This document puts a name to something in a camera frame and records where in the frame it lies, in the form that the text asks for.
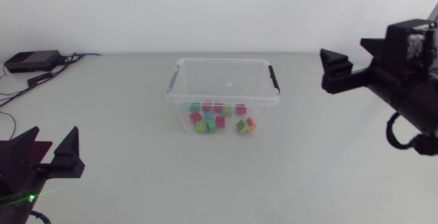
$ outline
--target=white wall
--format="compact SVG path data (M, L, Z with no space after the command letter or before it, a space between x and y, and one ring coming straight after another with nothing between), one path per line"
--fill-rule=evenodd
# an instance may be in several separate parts
M62 53L300 52L366 64L362 37L427 18L438 0L0 0L0 61Z

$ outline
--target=router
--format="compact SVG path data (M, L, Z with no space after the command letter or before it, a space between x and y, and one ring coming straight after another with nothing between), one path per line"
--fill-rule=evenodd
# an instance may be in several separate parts
M61 56L58 50L20 52L4 63L10 73L52 71Z

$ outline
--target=red cube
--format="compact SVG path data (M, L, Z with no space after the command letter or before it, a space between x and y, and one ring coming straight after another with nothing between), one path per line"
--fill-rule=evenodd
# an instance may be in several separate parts
M237 114L246 114L246 107L244 104L237 104L235 106L235 112L237 112Z
M190 114L190 120L196 123L197 121L202 121L203 116L198 112L193 112Z
M204 112L208 112L211 110L211 101L210 100L205 100L205 102L203 103L203 111Z
M216 117L216 127L225 127L225 116Z
M214 104L214 107L213 107L213 111L214 112L222 113L223 109L224 109L224 104L223 103L215 103Z

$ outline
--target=clear plastic storage box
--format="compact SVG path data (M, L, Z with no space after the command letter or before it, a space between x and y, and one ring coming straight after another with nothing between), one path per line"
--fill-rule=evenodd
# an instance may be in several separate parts
M280 90L267 60L184 58L166 98L189 134L255 134Z

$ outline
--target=colored cube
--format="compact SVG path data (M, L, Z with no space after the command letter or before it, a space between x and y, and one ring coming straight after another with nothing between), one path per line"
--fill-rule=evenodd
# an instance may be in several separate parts
M200 103L191 103L190 104L190 111L191 112L198 112L199 110L201 110Z
M225 116L216 117L216 127L225 127Z
M248 131L248 128L249 128L248 123L247 123L244 119L241 119L241 120L236 124L236 126L237 126L237 130L238 130L241 134L247 132L247 131Z
M204 113L204 121L213 120L213 119L214 119L213 112L206 112L206 113Z
M190 114L190 120L192 120L193 122L202 121L203 116L198 112L193 112Z
M244 104L237 104L235 106L235 112L237 114L246 114L246 107Z
M210 100L206 100L206 101L203 103L203 111L204 111L204 112L208 112L208 111L210 111L212 105L213 105L213 104L211 103Z
M233 108L231 107L224 107L223 113L225 116L231 116L233 114Z
M214 133L216 131L216 124L214 123L214 120L208 120L207 122L207 128L209 133Z
M215 103L214 106L213 106L213 111L214 112L221 113L223 109L224 109L224 104L223 103Z
M196 122L196 130L197 130L197 132L206 132L207 131L207 121L197 121Z
M255 129L255 127L257 126L257 123L254 121L253 118L247 118L246 119L246 123L248 124L249 128L248 128L248 132L251 132L252 130Z

